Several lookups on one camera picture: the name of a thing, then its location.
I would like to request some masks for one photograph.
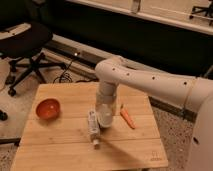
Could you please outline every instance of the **small bottle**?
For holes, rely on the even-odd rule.
[[[100,147],[100,128],[94,110],[91,110],[88,114],[88,128],[94,148],[98,149]]]

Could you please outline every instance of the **wooden table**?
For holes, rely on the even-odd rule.
[[[101,148],[90,142],[87,113],[95,107],[97,83],[40,85],[28,117],[12,171],[127,170],[168,165],[147,95],[118,88],[117,113],[111,128],[102,133]],[[35,108],[46,98],[61,104],[58,119],[40,120]],[[124,103],[136,129],[119,115]]]

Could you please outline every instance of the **carrot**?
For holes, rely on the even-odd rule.
[[[132,119],[130,118],[123,104],[121,104],[121,107],[120,107],[120,115],[126,121],[126,123],[129,125],[130,128],[135,129],[135,124],[133,123]]]

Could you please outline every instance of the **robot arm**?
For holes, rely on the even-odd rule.
[[[211,80],[129,69],[126,59],[119,56],[98,63],[95,70],[100,79],[96,106],[114,103],[119,84],[142,90],[163,102],[193,112],[198,112],[205,99],[213,93]],[[98,116],[100,125],[110,127],[113,114],[98,114],[101,115]]]
[[[186,170],[212,171],[213,136],[209,132],[213,130],[212,80],[129,69],[126,60],[119,56],[98,63],[95,70],[100,79],[96,112],[101,127],[111,126],[119,84],[142,90],[176,107],[198,113]]]

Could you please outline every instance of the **bowl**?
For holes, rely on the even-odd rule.
[[[44,120],[57,118],[60,114],[60,104],[56,99],[45,99],[36,107],[36,114]]]

